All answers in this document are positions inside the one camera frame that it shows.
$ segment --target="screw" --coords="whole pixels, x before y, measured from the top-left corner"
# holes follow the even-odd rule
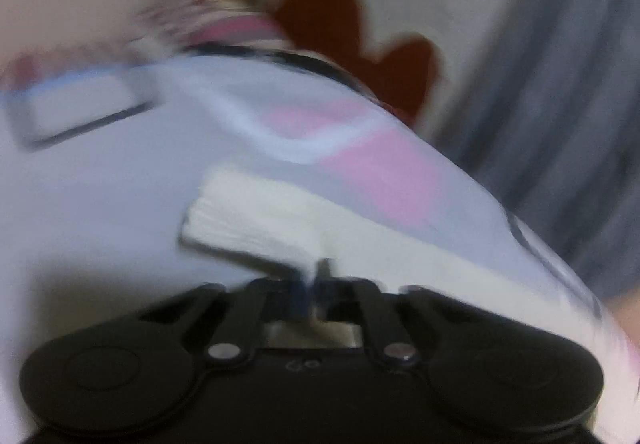
[[[396,361],[409,361],[415,356],[417,350],[409,343],[391,343],[385,347],[385,355]]]
[[[233,343],[216,343],[207,348],[210,357],[219,361],[229,361],[240,355],[240,348]]]

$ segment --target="curtain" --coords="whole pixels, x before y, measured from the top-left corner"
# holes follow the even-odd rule
[[[640,285],[640,0],[515,0],[437,142],[601,299]]]

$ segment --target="folded white cloth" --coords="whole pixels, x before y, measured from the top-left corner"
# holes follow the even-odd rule
[[[296,186],[242,173],[212,173],[192,205],[184,240],[245,252],[296,267],[312,279],[323,258],[335,275],[376,281],[383,289],[418,284],[553,332],[588,348],[605,372],[593,430],[604,442],[635,442],[640,426],[638,374],[613,321],[569,302],[550,302],[487,269],[362,218]]]

